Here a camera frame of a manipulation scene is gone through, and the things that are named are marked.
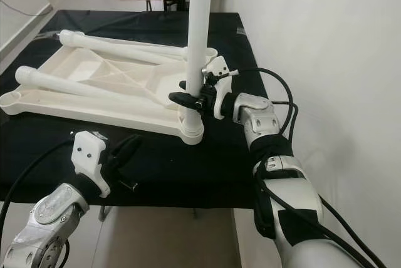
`black cable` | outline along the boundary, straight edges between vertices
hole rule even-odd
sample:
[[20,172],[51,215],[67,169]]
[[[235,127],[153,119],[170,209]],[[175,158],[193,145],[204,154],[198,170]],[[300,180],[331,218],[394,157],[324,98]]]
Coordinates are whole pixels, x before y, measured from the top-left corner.
[[64,259],[61,262],[60,266],[58,268],[64,268],[65,264],[67,263],[68,256],[70,255],[70,242],[68,239],[65,241],[65,254],[64,254]]
[[349,233],[350,237],[358,244],[358,246],[366,253],[369,258],[371,258],[374,263],[381,263],[384,266],[383,262],[375,255],[375,253],[359,238],[359,236],[353,231],[350,225],[344,220],[344,218],[325,200],[322,196],[320,196],[321,203],[329,210],[329,212],[339,221],[339,223],[344,227],[346,232]]
[[[291,92],[291,90],[289,89],[289,86],[287,85],[287,82],[285,82],[284,79],[282,79],[282,77],[280,77],[280,75],[278,75],[277,73],[267,70],[267,69],[262,69],[262,68],[248,68],[248,69],[242,69],[242,70],[238,70],[239,74],[241,73],[247,73],[247,72],[262,72],[262,73],[266,73],[270,76],[273,76],[274,78],[276,78],[281,85],[284,87],[284,89],[286,90],[287,96],[288,96],[288,102],[289,104],[293,104],[293,94]],[[230,75],[230,74],[224,74],[222,76],[219,76],[218,79],[223,79],[225,77],[228,76],[236,76],[236,75]],[[293,107],[289,106],[288,107],[288,113],[287,113],[287,117],[283,123],[283,126],[280,129],[280,132],[278,133],[279,135],[282,135],[285,131],[285,129],[287,128],[289,121],[291,119],[291,116],[293,114]]]
[[289,132],[288,132],[288,141],[290,146],[292,146],[293,144],[293,136],[294,136],[294,128],[295,128],[295,121],[296,121],[296,117],[298,116],[298,112],[299,112],[299,108],[297,106],[297,104],[293,103],[290,104],[287,101],[273,101],[273,104],[279,104],[279,105],[289,105],[292,106],[294,108],[294,115],[293,118],[291,120],[291,124],[289,125]]
[[21,184],[21,182],[25,179],[25,177],[32,171],[34,167],[37,166],[44,158],[46,158],[50,153],[54,152],[55,150],[59,149],[65,145],[72,145],[71,140],[64,141],[55,145],[54,147],[50,148],[48,151],[44,152],[40,157],[34,160],[25,170],[21,173],[21,175],[17,178],[17,180],[13,183],[10,190],[8,191],[6,198],[4,199],[3,207],[0,212],[0,250],[1,250],[1,238],[3,237],[3,228],[4,228],[4,221],[6,220],[6,215],[8,208],[10,206],[11,200],[13,198],[13,194],[17,187]]
[[[264,180],[261,178],[259,171],[256,172],[255,177],[256,177],[256,181],[257,181],[258,185],[261,187],[263,192],[265,192],[267,195],[269,195],[275,202],[280,204],[280,206],[282,206],[286,210],[289,210],[293,215],[297,216],[298,218],[300,218],[301,220],[306,222],[311,227],[320,231],[327,238],[329,238],[330,240],[337,243],[341,248],[343,248],[347,253],[349,253],[349,255],[352,256],[357,262],[359,262],[362,266],[364,266],[364,268],[376,268],[364,256],[362,256],[356,249],[354,249],[350,244],[348,244],[342,238],[340,238],[335,233],[333,233],[330,229],[327,229],[326,227],[322,226],[321,224],[317,224],[316,222],[305,217],[303,214],[299,213],[292,206],[290,206],[284,200],[282,200],[280,197],[278,197],[270,189],[268,189]],[[372,259],[372,260],[377,265],[377,268],[386,268],[386,266],[380,260],[379,261],[376,261],[375,259]]]
[[25,15],[25,16],[45,16],[45,15],[47,15],[47,14],[49,14],[50,12],[53,11],[53,8],[51,8],[47,13],[30,14],[30,13],[25,13],[25,12],[19,10],[19,9],[16,9],[16,8],[12,7],[11,5],[9,5],[9,4],[7,4],[6,2],[4,2],[3,0],[0,0],[0,3],[3,3],[3,4],[4,4],[6,7],[8,7],[9,9],[12,9],[12,10],[16,11],[17,13],[21,13],[21,14],[23,14],[23,15]]

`black table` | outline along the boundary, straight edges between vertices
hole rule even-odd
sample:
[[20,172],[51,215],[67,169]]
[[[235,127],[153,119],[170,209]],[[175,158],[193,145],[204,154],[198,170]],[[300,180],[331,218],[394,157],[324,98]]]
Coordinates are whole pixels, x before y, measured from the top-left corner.
[[[128,13],[108,11],[58,11],[41,32],[69,29],[88,35],[146,43],[186,46],[188,13]],[[14,79],[21,65],[38,68],[60,48],[59,41],[32,41],[0,77],[0,94],[17,87]],[[211,14],[209,47],[223,55],[230,70],[255,67],[251,46],[235,13]],[[258,73],[233,78],[233,91],[266,96]],[[178,137],[128,128],[22,113],[8,117],[1,111],[0,199],[21,171],[70,131],[97,130],[113,143],[139,133],[143,145],[122,172],[139,183],[135,193],[123,186],[112,188],[98,205],[163,207],[253,207],[253,162],[241,125],[231,120],[203,117],[203,141],[188,146]],[[27,177],[15,202],[35,203],[73,173],[71,147],[50,155]]]

